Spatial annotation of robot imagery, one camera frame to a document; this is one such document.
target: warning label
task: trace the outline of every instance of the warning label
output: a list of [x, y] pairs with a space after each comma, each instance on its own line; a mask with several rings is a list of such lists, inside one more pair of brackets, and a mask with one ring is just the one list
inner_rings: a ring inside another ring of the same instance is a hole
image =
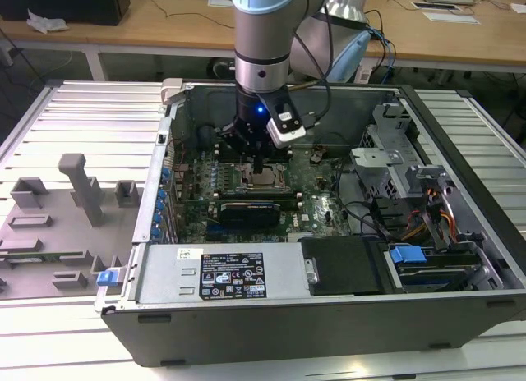
[[201, 299], [266, 297], [263, 254], [206, 254], [201, 256]]

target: sticker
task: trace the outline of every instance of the sticker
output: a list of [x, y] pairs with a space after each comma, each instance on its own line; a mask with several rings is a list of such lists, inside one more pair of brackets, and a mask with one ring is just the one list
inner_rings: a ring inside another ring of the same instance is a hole
[[199, 293], [204, 301], [266, 297], [263, 254], [202, 254]]
[[10, 264], [38, 264], [43, 262], [41, 258], [14, 258], [8, 259], [7, 262]]
[[177, 260], [199, 260], [203, 255], [202, 248], [179, 248]]

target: wooden desk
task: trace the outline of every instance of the wooden desk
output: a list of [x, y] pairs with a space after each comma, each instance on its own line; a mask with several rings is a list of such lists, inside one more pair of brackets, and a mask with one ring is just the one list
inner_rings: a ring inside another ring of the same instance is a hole
[[[207, 0], [131, 0], [119, 26], [68, 24], [65, 32], [41, 34], [22, 21], [0, 21], [0, 26], [21, 48], [74, 50], [85, 53], [94, 80], [106, 80], [101, 53], [142, 53], [153, 55], [233, 57], [233, 10], [209, 7]], [[396, 0], [407, 8], [410, 1]], [[524, 3], [526, 0], [494, 0]], [[526, 15], [501, 10], [482, 1], [473, 7], [481, 25], [429, 21], [422, 11], [407, 11], [389, 0], [367, 0], [366, 11], [381, 12], [385, 34], [396, 45], [397, 67], [526, 72]], [[376, 14], [371, 24], [379, 27]], [[7, 41], [0, 44], [7, 46]], [[372, 42], [362, 68], [378, 62], [382, 48]]]

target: yellow wire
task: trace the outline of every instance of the yellow wire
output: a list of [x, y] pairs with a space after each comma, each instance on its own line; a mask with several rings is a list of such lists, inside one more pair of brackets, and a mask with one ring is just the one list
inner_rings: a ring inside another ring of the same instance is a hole
[[402, 240], [407, 240], [415, 235], [417, 235], [418, 233], [422, 232], [423, 230], [426, 229], [426, 224], [423, 223], [422, 225], [420, 225], [419, 227], [417, 227], [416, 229], [412, 230], [411, 232], [409, 232], [407, 235], [405, 235], [404, 237], [402, 237]]

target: gray plastic part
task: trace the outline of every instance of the gray plastic part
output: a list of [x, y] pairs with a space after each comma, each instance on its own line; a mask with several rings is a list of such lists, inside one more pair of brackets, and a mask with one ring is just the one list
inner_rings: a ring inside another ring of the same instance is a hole
[[86, 288], [88, 285], [88, 280], [80, 270], [55, 272], [51, 282], [57, 289]]
[[118, 207], [139, 207], [139, 191], [134, 181], [118, 181], [114, 193]]
[[[99, 204], [100, 204], [100, 201], [102, 200], [102, 196], [104, 195], [104, 193], [100, 189], [99, 181], [97, 180], [97, 177], [88, 177], [88, 180], [90, 180], [91, 192], [93, 193], [93, 195], [99, 201]], [[73, 198], [73, 201], [75, 202], [76, 207], [82, 207], [82, 204], [79, 201], [79, 198], [76, 195], [75, 191], [72, 191], [72, 198]]]
[[103, 213], [99, 201], [91, 190], [90, 180], [84, 171], [84, 154], [64, 154], [58, 162], [58, 170], [69, 177], [76, 192], [76, 197], [92, 227], [103, 223]]
[[96, 276], [99, 272], [103, 272], [106, 269], [107, 267], [103, 264], [102, 259], [96, 255], [93, 259], [93, 264], [91, 265], [91, 275]]
[[18, 252], [35, 252], [42, 248], [42, 241], [40, 239], [29, 240], [3, 240], [0, 244], [0, 251], [11, 253]]
[[[113, 194], [113, 188], [102, 189], [103, 196], [100, 208], [104, 211], [104, 225], [92, 227], [87, 221], [84, 209], [77, 208], [72, 202], [71, 189], [49, 190], [47, 195], [39, 197], [42, 209], [21, 210], [15, 204], [7, 215], [6, 221], [13, 216], [30, 216], [49, 214], [53, 218], [50, 227], [28, 229], [11, 229], [7, 223], [0, 228], [0, 239], [4, 241], [28, 240], [38, 237], [43, 243], [40, 254], [57, 254], [70, 256], [71, 252], [81, 253], [88, 250], [90, 257], [85, 263], [81, 257], [74, 265], [62, 262], [44, 261], [41, 263], [10, 264], [7, 259], [2, 262], [0, 251], [0, 276], [8, 280], [9, 289], [2, 294], [2, 299], [30, 299], [55, 296], [93, 296], [97, 293], [96, 276], [91, 275], [93, 258], [98, 255], [103, 264], [109, 265], [116, 255], [126, 264], [132, 249], [133, 229], [137, 220], [137, 208], [119, 208]], [[88, 285], [86, 288], [59, 291], [50, 283], [53, 273], [57, 271], [80, 270]]]
[[114, 255], [112, 258], [112, 263], [109, 265], [110, 268], [120, 268], [122, 266], [121, 260]]
[[19, 178], [11, 191], [11, 197], [21, 209], [40, 209], [37, 195], [48, 193], [42, 181], [37, 178]]
[[6, 258], [0, 258], [0, 270], [2, 269], [13, 269], [13, 265]]
[[29, 229], [32, 227], [49, 227], [52, 219], [49, 214], [12, 216], [7, 221], [11, 229]]
[[60, 261], [66, 266], [83, 266], [93, 264], [93, 256], [88, 250], [82, 251], [82, 255], [63, 255]]

